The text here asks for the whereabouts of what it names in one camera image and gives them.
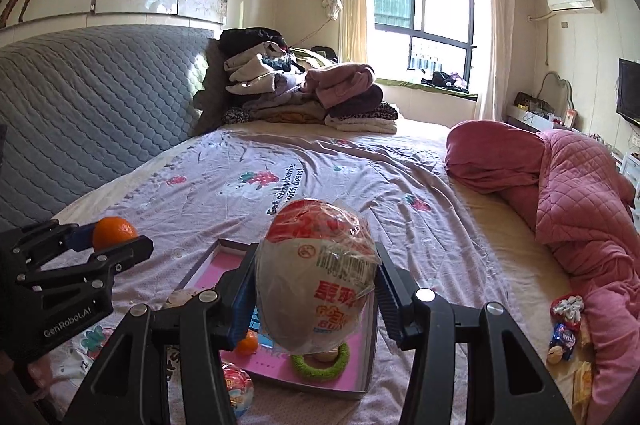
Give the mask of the orange tangerine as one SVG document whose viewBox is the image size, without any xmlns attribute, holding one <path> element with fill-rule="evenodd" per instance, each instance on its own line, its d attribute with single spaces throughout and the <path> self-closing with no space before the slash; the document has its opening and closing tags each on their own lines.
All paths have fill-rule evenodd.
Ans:
<svg viewBox="0 0 640 425">
<path fill-rule="evenodd" d="M 256 353 L 259 348 L 259 335 L 253 330 L 248 330 L 244 338 L 236 344 L 233 353 L 239 356 L 251 356 Z"/>
<path fill-rule="evenodd" d="M 104 217 L 93 228 L 92 247 L 96 253 L 134 240 L 138 236 L 136 228 L 122 217 Z"/>
</svg>

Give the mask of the pink quilted blanket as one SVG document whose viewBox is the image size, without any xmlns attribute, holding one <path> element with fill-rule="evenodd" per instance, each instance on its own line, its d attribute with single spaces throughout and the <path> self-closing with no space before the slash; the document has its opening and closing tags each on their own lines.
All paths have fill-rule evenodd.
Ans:
<svg viewBox="0 0 640 425">
<path fill-rule="evenodd" d="M 585 303 L 596 376 L 590 424 L 612 417 L 639 373 L 639 234 L 634 186 L 597 140 L 570 130 L 531 133 L 468 121 L 450 130 L 446 170 L 478 193 L 496 193 L 548 246 Z"/>
</svg>

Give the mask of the shallow grey cardboard tray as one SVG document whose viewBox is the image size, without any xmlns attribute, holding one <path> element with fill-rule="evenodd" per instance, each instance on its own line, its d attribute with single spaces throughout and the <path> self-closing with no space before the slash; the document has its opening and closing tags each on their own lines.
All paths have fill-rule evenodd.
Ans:
<svg viewBox="0 0 640 425">
<path fill-rule="evenodd" d="M 370 389 L 378 335 L 373 293 L 377 258 L 316 237 L 251 245 L 217 240 L 179 284 L 219 289 L 226 273 L 256 257 L 253 353 L 234 346 L 221 359 L 250 376 L 296 390 L 360 399 Z"/>
</svg>

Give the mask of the brown walnut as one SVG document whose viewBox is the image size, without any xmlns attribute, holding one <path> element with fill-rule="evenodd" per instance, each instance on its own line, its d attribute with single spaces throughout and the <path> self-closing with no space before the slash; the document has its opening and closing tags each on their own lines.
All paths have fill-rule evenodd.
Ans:
<svg viewBox="0 0 640 425">
<path fill-rule="evenodd" d="M 314 353 L 311 358 L 314 359 L 314 361 L 321 363 L 334 363 L 339 354 L 340 349 L 335 347 L 328 351 L 324 351 L 323 353 Z"/>
</svg>

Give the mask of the red white snack bag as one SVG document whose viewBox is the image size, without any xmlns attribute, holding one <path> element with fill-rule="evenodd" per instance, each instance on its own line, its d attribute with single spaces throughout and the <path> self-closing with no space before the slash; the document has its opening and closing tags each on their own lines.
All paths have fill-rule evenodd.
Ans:
<svg viewBox="0 0 640 425">
<path fill-rule="evenodd" d="M 255 256 L 262 332 L 293 355 L 340 346 L 359 327 L 380 263 L 355 212 L 320 200 L 286 204 Z"/>
<path fill-rule="evenodd" d="M 234 415 L 239 419 L 247 413 L 253 404 L 253 381 L 244 370 L 229 362 L 222 364 L 222 373 L 224 373 Z"/>
</svg>

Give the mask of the pile of folded clothes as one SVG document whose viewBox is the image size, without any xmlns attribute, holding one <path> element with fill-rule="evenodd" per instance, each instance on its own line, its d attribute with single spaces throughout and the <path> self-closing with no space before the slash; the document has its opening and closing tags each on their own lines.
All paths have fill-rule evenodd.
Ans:
<svg viewBox="0 0 640 425">
<path fill-rule="evenodd" d="M 370 64 L 336 63 L 290 47 L 268 28 L 230 29 L 206 47 L 207 70 L 193 98 L 193 133 L 254 121 L 324 124 L 393 135 L 399 112 L 384 100 Z"/>
</svg>

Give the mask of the grey quilted headboard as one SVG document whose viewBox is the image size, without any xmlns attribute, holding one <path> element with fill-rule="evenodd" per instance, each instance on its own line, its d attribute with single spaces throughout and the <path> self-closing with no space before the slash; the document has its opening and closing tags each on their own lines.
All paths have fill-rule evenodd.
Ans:
<svg viewBox="0 0 640 425">
<path fill-rule="evenodd" d="M 50 219 L 193 136 L 213 36 L 92 26 L 2 47 L 2 229 Z"/>
</svg>

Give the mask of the white drawer cabinet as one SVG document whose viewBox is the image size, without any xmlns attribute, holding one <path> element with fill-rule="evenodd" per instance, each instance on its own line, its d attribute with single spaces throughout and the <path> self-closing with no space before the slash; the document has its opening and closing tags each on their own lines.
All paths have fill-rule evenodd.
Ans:
<svg viewBox="0 0 640 425">
<path fill-rule="evenodd" d="M 640 182 L 640 160 L 639 154 L 634 152 L 626 152 L 622 164 L 620 164 L 620 174 L 626 177 L 634 186 L 634 200 L 639 201 L 639 182 Z"/>
</svg>

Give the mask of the pink blue children's book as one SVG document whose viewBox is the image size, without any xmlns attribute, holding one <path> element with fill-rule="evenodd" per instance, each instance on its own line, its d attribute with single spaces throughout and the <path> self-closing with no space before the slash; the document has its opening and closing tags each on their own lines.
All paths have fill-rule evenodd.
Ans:
<svg viewBox="0 0 640 425">
<path fill-rule="evenodd" d="M 204 254 L 183 280 L 183 289 L 201 292 L 215 289 L 221 276 L 238 268 L 248 247 L 230 241 L 218 241 Z M 357 331 L 346 341 L 347 356 L 338 355 L 334 363 L 314 361 L 311 356 L 291 357 L 273 345 L 262 333 L 257 313 L 250 319 L 250 330 L 259 335 L 259 348 L 251 356 L 239 356 L 223 350 L 221 359 L 233 363 L 254 379 L 280 384 L 296 390 L 326 393 L 341 398 L 361 398 L 370 388 L 375 357 L 378 313 L 374 299 L 367 300 Z"/>
</svg>

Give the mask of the cream curtain right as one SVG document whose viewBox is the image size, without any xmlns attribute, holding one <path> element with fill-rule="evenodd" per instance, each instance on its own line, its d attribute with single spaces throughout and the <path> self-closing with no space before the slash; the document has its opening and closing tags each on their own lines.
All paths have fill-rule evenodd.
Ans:
<svg viewBox="0 0 640 425">
<path fill-rule="evenodd" d="M 515 0 L 475 0 L 478 51 L 472 86 L 478 95 L 475 116 L 501 121 L 511 75 Z"/>
</svg>

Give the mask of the blue candy packet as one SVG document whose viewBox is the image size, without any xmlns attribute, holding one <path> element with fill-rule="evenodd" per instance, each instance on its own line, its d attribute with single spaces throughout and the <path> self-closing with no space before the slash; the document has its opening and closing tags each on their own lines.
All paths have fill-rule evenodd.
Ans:
<svg viewBox="0 0 640 425">
<path fill-rule="evenodd" d="M 558 322 L 553 328 L 547 360 L 550 364 L 568 361 L 576 346 L 576 335 L 566 324 Z"/>
</svg>

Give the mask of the yellow biscuit packet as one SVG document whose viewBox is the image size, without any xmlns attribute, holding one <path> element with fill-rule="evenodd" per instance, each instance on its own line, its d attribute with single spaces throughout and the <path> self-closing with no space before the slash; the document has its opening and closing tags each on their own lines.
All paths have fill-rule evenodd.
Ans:
<svg viewBox="0 0 640 425">
<path fill-rule="evenodd" d="M 576 367 L 573 381 L 573 405 L 588 405 L 592 394 L 592 365 L 582 361 Z"/>
</svg>

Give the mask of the clothes on window sill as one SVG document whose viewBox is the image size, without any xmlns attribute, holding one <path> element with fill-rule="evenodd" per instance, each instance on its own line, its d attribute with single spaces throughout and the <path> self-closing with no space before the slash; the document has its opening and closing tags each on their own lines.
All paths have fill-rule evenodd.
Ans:
<svg viewBox="0 0 640 425">
<path fill-rule="evenodd" d="M 459 76 L 457 74 L 449 75 L 444 72 L 434 71 L 429 78 L 422 78 L 421 84 L 450 90 L 450 92 L 459 94 L 468 94 L 469 89 L 467 89 L 464 85 L 459 85 L 457 83 L 458 78 Z"/>
</svg>

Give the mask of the cluttered dressing table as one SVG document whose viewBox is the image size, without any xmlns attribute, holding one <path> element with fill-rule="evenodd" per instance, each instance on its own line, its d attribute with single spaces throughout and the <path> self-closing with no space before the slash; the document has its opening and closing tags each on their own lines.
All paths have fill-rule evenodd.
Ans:
<svg viewBox="0 0 640 425">
<path fill-rule="evenodd" d="M 549 80 L 564 93 L 564 99 L 557 109 L 541 98 Z M 516 94 L 512 104 L 506 107 L 504 122 L 521 130 L 537 133 L 544 130 L 574 130 L 576 119 L 572 84 L 558 73 L 549 71 L 544 75 L 535 96 L 523 92 Z"/>
</svg>

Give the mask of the black wall television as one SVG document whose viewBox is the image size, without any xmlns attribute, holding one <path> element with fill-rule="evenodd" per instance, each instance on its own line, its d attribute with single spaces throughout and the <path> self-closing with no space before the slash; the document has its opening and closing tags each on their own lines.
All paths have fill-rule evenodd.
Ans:
<svg viewBox="0 0 640 425">
<path fill-rule="evenodd" d="M 640 126 L 640 64 L 618 60 L 616 112 L 630 124 Z"/>
</svg>

